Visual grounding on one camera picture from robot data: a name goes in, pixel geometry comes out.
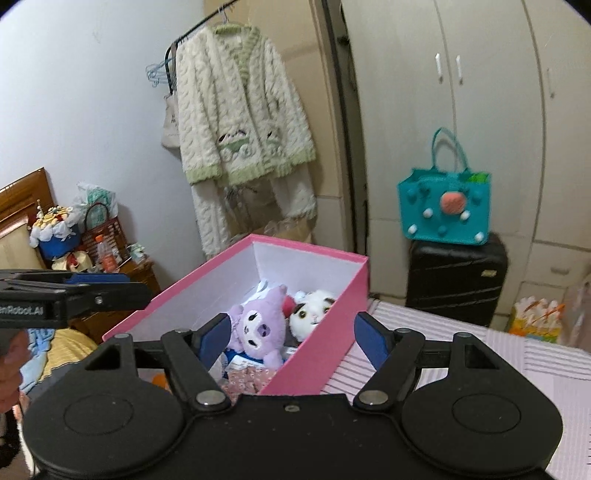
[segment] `wooden nightstand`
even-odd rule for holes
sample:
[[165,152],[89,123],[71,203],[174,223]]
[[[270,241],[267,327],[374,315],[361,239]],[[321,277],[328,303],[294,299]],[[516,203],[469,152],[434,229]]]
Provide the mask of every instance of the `wooden nightstand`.
[[[144,260],[140,264],[129,260],[121,267],[120,273],[126,274],[131,281],[145,283],[156,296],[161,290],[152,270],[153,265],[154,263],[150,259]],[[93,313],[88,317],[72,320],[70,326],[92,338],[96,343],[102,343],[103,335],[132,313],[133,310]]]

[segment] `yellow blanket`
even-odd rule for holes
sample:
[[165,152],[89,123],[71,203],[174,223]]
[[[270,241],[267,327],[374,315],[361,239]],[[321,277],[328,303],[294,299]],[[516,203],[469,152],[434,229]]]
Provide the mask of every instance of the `yellow blanket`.
[[47,364],[39,381],[51,375],[51,369],[65,364],[79,362],[97,349],[96,343],[78,330],[69,328],[56,330],[47,352]]

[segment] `bag handle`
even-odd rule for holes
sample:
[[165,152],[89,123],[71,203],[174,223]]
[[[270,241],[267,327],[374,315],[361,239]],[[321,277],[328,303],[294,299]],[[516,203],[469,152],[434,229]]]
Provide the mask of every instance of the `bag handle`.
[[433,141],[431,142],[431,162],[433,162],[433,168],[435,170],[439,170],[437,168],[437,162],[436,162],[437,154],[435,153],[435,141],[437,140],[437,136],[440,133],[446,134],[450,138],[450,140],[453,141],[453,144],[456,147],[456,151],[458,152],[458,154],[460,156],[460,160],[464,164],[464,170],[470,172],[471,170],[470,170],[470,167],[468,167],[468,159],[466,157],[466,153],[464,152],[464,149],[460,145],[460,142],[458,142],[458,140],[457,140],[456,136],[453,134],[453,132],[451,132],[449,129],[447,129],[445,127],[438,128],[437,131],[435,132],[435,134],[433,135]]
[[86,211],[86,215],[84,216],[84,227],[85,227],[86,231],[89,230],[89,228],[88,228],[88,215],[89,215],[90,211],[94,207],[98,207],[98,206],[103,207],[107,211],[107,220],[110,220],[111,219],[111,214],[109,213],[109,208],[107,207],[107,205],[105,205],[104,203],[101,203],[101,202],[94,202],[92,205],[90,205],[90,207]]

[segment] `white wall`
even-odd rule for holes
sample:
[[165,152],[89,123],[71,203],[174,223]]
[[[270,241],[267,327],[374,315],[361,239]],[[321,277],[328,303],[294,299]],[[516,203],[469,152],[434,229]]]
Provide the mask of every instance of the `white wall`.
[[0,21],[0,187],[45,167],[117,193],[162,286],[203,262],[189,184],[160,145],[167,87],[145,67],[203,18],[202,0],[22,0]]

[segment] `black suitcase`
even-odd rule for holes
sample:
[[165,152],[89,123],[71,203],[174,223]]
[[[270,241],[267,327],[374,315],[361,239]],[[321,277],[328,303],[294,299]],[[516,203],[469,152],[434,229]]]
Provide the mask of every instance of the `black suitcase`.
[[410,257],[407,307],[490,325],[508,267],[498,235],[478,247],[414,241]]

